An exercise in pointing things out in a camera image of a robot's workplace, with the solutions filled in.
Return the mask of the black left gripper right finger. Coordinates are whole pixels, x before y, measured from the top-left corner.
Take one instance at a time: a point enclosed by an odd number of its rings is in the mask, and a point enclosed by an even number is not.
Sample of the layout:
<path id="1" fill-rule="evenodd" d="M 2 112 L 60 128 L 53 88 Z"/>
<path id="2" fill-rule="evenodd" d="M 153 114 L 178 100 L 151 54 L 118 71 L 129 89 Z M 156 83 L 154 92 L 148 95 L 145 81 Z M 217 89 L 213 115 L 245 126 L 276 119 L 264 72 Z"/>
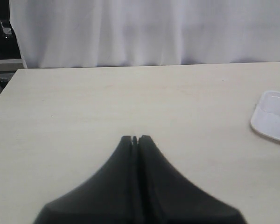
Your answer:
<path id="1" fill-rule="evenodd" d="M 245 224 L 241 212 L 184 177 L 150 136 L 138 140 L 138 168 L 147 224 Z"/>

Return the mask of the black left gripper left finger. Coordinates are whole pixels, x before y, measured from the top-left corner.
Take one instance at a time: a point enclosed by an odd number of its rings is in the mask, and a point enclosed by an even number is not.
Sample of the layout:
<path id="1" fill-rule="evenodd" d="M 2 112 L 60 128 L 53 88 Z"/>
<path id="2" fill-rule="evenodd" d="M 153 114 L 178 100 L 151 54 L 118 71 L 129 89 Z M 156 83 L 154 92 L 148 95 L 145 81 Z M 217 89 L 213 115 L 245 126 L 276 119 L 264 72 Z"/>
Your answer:
<path id="1" fill-rule="evenodd" d="M 44 205 L 34 223 L 137 223 L 136 142 L 136 137 L 123 136 L 107 162 L 91 178 Z"/>

